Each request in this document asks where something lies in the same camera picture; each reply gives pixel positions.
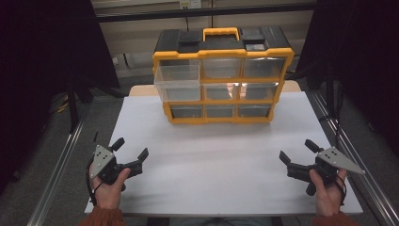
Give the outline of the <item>person's left hand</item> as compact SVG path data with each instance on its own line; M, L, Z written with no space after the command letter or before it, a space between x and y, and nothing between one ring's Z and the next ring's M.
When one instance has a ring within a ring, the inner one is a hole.
M107 210L119 208L122 186L129 174L130 170L124 169L113 185L104 184L98 176L90 180L90 185L94 189L97 207Z

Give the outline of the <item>white wall socket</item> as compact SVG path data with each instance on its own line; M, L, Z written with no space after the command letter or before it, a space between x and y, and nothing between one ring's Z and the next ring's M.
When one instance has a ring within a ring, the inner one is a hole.
M201 0L180 0L180 9L201 8Z

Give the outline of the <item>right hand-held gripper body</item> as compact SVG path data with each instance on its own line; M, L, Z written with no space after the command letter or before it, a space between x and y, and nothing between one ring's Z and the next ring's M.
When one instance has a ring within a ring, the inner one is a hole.
M336 183L338 169L348 170L357 174L365 174L364 169L350 160L335 147L330 147L324 149L320 153L316 153L315 162L312 165L305 166L291 161L286 168L288 177L308 183L306 193L310 196L313 196L316 193L316 187L311 181L310 170L316 170L322 177L325 185Z

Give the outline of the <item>aluminium frame rail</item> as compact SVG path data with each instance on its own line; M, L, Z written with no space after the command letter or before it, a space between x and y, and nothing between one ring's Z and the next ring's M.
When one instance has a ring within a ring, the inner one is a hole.
M64 145L61 152L61 155L56 162L55 169L53 170L51 177L46 184L46 187L42 192L40 199L36 204L36 207L26 226L42 226L44 221L46 220L48 211L56 196L59 183L63 177L64 171L70 161L74 147L81 134L83 123L83 121L79 121L74 126L74 129L70 132L66 144Z
M320 121L327 123L329 130L334 135L334 140L338 142L340 150L345 153L350 160L353 160L366 171L365 175L359 175L358 178L372 200L372 205L369 206L369 209L372 210L373 207L376 208L375 219L380 224L385 223L387 226L399 226L399 213L395 210L393 204L378 184L374 175L366 167L358 150L350 141L339 121L334 119L332 114L328 111L327 101L320 92L311 92L309 97L315 103L316 111L321 113Z

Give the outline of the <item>set of clear cabinet drawers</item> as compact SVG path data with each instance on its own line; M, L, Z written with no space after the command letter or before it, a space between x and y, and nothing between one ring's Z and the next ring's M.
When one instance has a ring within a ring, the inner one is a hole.
M284 57L208 58L192 101L164 104L174 123L257 123L273 119L284 84Z

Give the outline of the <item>yellow black drawer cabinet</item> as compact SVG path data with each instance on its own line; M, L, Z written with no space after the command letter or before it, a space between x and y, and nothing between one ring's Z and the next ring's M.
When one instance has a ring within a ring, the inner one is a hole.
M278 26L170 29L161 32L153 52L153 75L160 60L197 59L200 64L208 58L284 57L285 83L285 74L294 56Z

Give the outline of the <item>clear plastic drawer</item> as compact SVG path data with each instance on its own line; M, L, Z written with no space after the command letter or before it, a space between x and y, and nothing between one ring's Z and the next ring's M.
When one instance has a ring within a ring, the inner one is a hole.
M197 59L160 60L154 85L163 102L190 102L200 99L200 62Z

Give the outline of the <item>white table sheet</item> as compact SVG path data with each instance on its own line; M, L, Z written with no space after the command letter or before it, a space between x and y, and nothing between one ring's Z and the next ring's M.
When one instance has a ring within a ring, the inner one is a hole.
M124 99L113 139L124 138L119 162L149 157L127 180L120 208L131 216L243 217L312 214L304 182L279 160L310 165L310 139L329 147L308 97L284 92L269 123L172 124L157 96Z

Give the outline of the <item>black stand legs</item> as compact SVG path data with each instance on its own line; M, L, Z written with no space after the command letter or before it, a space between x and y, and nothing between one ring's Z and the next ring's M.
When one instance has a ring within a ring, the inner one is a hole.
M113 90L105 85L101 85L100 83L95 82L93 79L90 79L84 75L79 75L78 73L68 73L67 96L71 116L71 134L77 129L78 123L80 121L76 97L79 97L83 103L91 103L93 101L93 95L90 92L91 88L99 89L100 91L115 98L126 97L125 93Z

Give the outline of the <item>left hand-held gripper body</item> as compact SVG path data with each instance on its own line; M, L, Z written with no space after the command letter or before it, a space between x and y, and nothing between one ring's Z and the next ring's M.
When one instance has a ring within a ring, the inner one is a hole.
M98 145L93 155L92 172L89 178L98 176L105 184L113 185L124 169L130 170L128 178L135 177L143 172L143 162L137 159L130 163L119 164L111 146Z

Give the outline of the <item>black horizontal bar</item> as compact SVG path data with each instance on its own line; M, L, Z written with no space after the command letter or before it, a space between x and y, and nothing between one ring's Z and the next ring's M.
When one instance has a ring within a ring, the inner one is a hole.
M114 22L126 22L126 21L144 21L144 20L220 16L220 15L234 15L234 14L304 11L304 10L314 10L316 8L317 8L317 3L296 3L296 4L277 4L277 5L251 6L251 7L232 7L232 8L174 9L174 10L138 12L138 13L99 14L94 18L94 20L98 23L114 23Z

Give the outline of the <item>black curtain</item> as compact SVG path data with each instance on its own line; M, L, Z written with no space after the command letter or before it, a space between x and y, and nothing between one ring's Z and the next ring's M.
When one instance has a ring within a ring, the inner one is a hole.
M120 83L91 0L0 0L0 194L25 163L51 98Z
M317 87L328 67L399 156L399 0L316 0L296 69Z

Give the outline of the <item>person's right hand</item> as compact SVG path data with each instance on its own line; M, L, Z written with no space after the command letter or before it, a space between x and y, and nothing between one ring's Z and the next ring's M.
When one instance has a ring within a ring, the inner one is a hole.
M336 177L336 183L325 186L322 177L315 169L310 170L311 181L316 187L316 215L318 217L332 217L340 213L343 198L343 185L347 171L339 169Z

